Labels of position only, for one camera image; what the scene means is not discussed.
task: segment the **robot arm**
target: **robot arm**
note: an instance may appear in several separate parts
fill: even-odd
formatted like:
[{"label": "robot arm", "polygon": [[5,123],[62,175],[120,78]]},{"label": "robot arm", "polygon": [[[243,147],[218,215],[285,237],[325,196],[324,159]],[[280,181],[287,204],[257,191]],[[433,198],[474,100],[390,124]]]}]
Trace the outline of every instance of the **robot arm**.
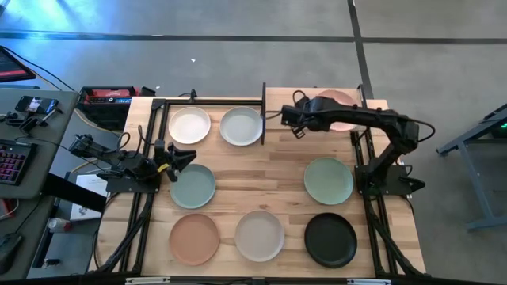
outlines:
[{"label": "robot arm", "polygon": [[296,138],[304,136],[304,128],[310,131],[329,131],[334,122],[359,124],[383,130],[390,140],[382,154],[368,165],[369,180],[384,183],[388,168],[402,154],[414,151],[418,145],[419,126],[407,116],[394,110],[361,108],[356,104],[346,106],[328,97],[303,97],[295,106],[284,105],[281,110],[283,125],[292,128]]},{"label": "robot arm", "polygon": [[150,181],[161,171],[175,182],[175,172],[182,171],[197,156],[195,150],[179,150],[172,143],[164,151],[164,142],[157,141],[154,159],[149,159],[137,151],[110,150],[94,142],[91,135],[76,135],[69,150],[81,158],[97,158],[111,165],[111,170],[98,174],[104,180],[126,177],[137,182]]}]

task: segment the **keyboard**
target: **keyboard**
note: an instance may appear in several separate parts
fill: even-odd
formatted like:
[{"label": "keyboard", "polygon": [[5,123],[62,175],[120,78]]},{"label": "keyboard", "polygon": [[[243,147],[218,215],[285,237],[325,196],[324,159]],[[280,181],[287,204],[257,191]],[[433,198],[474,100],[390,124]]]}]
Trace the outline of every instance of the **keyboard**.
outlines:
[{"label": "keyboard", "polygon": [[0,184],[19,185],[32,157],[35,143],[0,139]]}]

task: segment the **concrete floor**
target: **concrete floor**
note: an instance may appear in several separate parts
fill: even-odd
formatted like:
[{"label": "concrete floor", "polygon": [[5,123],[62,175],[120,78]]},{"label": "concrete floor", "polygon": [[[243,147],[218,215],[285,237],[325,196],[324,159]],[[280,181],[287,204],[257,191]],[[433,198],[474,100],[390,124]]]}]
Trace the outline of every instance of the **concrete floor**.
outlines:
[{"label": "concrete floor", "polygon": [[[506,37],[503,0],[356,0],[363,36]],[[0,29],[171,35],[352,36],[346,0],[11,0]],[[78,89],[134,85],[175,95],[251,96],[269,86],[356,87],[361,83],[353,43],[233,43],[2,40]],[[505,103],[505,45],[365,44],[375,98],[436,126],[433,139],[406,157],[426,188],[414,194],[421,249],[428,273],[491,283],[507,280],[507,226],[467,232],[482,217],[457,154],[434,150]],[[43,82],[20,82],[45,87]],[[115,137],[77,117],[63,140],[86,129],[105,144]],[[52,172],[82,162],[59,152]],[[505,208],[506,194],[494,202]],[[91,245],[88,234],[75,238]],[[77,257],[82,252],[75,251]],[[62,257],[53,249],[48,257]],[[30,276],[84,272],[86,262]]]}]

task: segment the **plate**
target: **plate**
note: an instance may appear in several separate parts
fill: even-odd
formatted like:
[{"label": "plate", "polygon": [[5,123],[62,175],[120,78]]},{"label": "plate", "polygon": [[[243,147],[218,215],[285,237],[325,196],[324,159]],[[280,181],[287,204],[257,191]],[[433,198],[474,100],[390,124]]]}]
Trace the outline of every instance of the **plate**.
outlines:
[{"label": "plate", "polygon": [[184,144],[193,144],[204,139],[212,127],[209,115],[201,108],[187,107],[174,113],[169,120],[171,137]]},{"label": "plate", "polygon": [[[317,96],[333,98],[336,102],[342,105],[352,106],[354,104],[357,104],[357,102],[352,97],[350,97],[344,92],[337,90],[328,89],[326,91],[322,91]],[[355,124],[336,122],[331,124],[330,129],[333,131],[350,131],[355,127],[356,127]]]},{"label": "plate", "polygon": [[354,179],[347,165],[334,158],[320,158],[304,171],[304,187],[317,202],[336,205],[350,197]]},{"label": "plate", "polygon": [[185,209],[203,207],[215,195],[215,176],[212,171],[198,164],[185,167],[170,185],[173,201]]},{"label": "plate", "polygon": [[251,211],[236,226],[234,241],[238,251],[251,261],[274,258],[284,246],[284,227],[268,211]]},{"label": "plate", "polygon": [[169,235],[173,256],[186,265],[208,261],[219,248],[220,234],[216,224],[206,215],[190,214],[180,218]]},{"label": "plate", "polygon": [[220,120],[220,134],[234,146],[248,146],[262,135],[262,118],[248,107],[236,107],[227,111]]},{"label": "plate", "polygon": [[356,255],[357,236],[345,218],[322,213],[312,218],[304,230],[304,245],[311,258],[320,265],[340,268]]}]

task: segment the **butcher block tabletop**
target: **butcher block tabletop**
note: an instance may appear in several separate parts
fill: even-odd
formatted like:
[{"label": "butcher block tabletop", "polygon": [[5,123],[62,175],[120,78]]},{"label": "butcher block tabletop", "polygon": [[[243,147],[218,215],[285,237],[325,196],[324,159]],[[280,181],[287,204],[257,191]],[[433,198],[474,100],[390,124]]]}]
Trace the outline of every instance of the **butcher block tabletop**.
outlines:
[{"label": "butcher block tabletop", "polygon": [[[297,88],[268,88],[266,109],[279,111],[283,104],[293,105],[292,93]],[[301,89],[313,97],[326,89]],[[359,100],[356,89],[338,89]],[[128,113],[125,130],[131,135],[126,150],[135,150],[139,140],[138,125],[146,135],[153,97],[134,97]],[[385,100],[367,100],[369,108],[387,108]],[[169,118],[185,106],[171,106]],[[170,196],[171,183],[164,176],[154,207],[143,262],[143,276],[264,276],[264,277],[374,277],[372,252],[361,196],[353,194],[335,206],[326,206],[313,200],[305,191],[303,174],[307,165],[316,158],[336,158],[351,171],[356,156],[348,132],[311,132],[297,139],[280,124],[280,116],[266,123],[265,144],[260,139],[250,146],[232,146],[219,133],[223,114],[234,106],[199,106],[212,120],[208,135],[193,145],[174,142],[180,150],[196,150],[193,163],[207,166],[216,178],[216,193],[205,206],[186,210],[176,205]],[[154,126],[154,140],[158,134],[162,112],[158,112]],[[380,154],[389,143],[380,130],[372,130],[375,152]],[[166,143],[172,142],[168,130]],[[123,239],[133,194],[118,195],[108,206],[98,232],[97,258],[103,264]],[[409,204],[400,197],[386,196],[391,235],[415,268],[424,272],[414,217]],[[267,262],[247,260],[236,249],[234,232],[240,218],[253,210],[273,213],[283,224],[285,242],[281,252]],[[305,250],[303,233],[312,217],[333,212],[347,219],[356,231],[358,249],[353,260],[343,268],[324,268],[311,259]],[[218,226],[220,245],[216,254],[200,266],[179,263],[170,252],[169,235],[175,222],[191,213],[205,214]],[[129,269],[135,259],[139,235],[132,242]],[[383,267],[387,270],[386,251],[378,236]],[[90,270],[95,269],[93,262]]]}]

